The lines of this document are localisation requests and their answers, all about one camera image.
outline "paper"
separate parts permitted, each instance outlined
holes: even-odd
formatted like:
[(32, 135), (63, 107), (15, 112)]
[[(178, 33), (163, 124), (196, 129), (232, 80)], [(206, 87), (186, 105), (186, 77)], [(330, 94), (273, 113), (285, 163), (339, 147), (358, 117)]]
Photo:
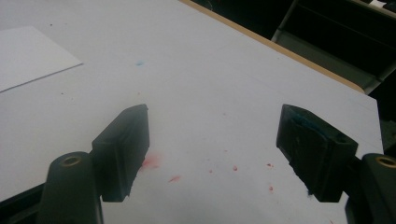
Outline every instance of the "paper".
[(0, 31), (0, 91), (81, 64), (35, 27)]

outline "blue paint spot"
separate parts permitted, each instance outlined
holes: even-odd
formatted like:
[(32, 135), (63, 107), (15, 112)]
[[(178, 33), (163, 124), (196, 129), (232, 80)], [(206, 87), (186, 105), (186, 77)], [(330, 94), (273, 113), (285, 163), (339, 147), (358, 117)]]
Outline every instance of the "blue paint spot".
[(142, 66), (143, 64), (145, 64), (145, 62), (143, 62), (143, 61), (137, 61), (136, 66)]

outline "pink smudge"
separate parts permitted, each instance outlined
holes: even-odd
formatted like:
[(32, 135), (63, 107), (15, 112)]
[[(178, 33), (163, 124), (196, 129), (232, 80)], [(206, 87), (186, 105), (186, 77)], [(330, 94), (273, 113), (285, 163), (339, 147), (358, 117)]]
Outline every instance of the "pink smudge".
[(180, 180), (180, 178), (181, 178), (181, 175), (174, 175), (174, 176), (172, 176), (172, 178), (168, 181), (168, 183), (170, 183), (170, 182), (177, 182), (177, 181)]
[(140, 171), (144, 171), (145, 169), (156, 169), (158, 167), (160, 167), (160, 156), (151, 154), (146, 156), (142, 163), (142, 167), (140, 167)]

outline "white object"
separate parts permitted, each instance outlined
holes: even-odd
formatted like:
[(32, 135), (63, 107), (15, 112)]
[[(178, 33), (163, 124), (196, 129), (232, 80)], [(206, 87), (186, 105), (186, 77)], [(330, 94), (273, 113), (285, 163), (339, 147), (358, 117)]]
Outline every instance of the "white object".
[(105, 223), (346, 223), (347, 197), (307, 197), (276, 148), (283, 104), (357, 141), (359, 158), (382, 149), (374, 99), (176, 0), (6, 0), (0, 15), (84, 62), (0, 94), (0, 200), (44, 182), (57, 157), (89, 152), (142, 103), (159, 167), (123, 203), (102, 203)]
[(35, 27), (0, 31), (0, 91), (79, 64), (76, 57)]

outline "red paint spot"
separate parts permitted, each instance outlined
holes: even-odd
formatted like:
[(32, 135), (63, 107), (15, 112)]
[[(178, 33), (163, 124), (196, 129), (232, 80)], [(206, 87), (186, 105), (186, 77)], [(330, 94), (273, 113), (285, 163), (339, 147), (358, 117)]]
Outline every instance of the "red paint spot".
[(172, 178), (168, 181), (168, 183), (170, 183), (170, 182), (177, 182), (177, 181), (180, 180), (180, 178), (181, 178), (180, 175), (174, 175), (174, 176), (172, 176)]
[(160, 156), (151, 154), (146, 156), (142, 163), (142, 167), (140, 167), (140, 171), (144, 171), (145, 169), (156, 169), (158, 167), (160, 167)]

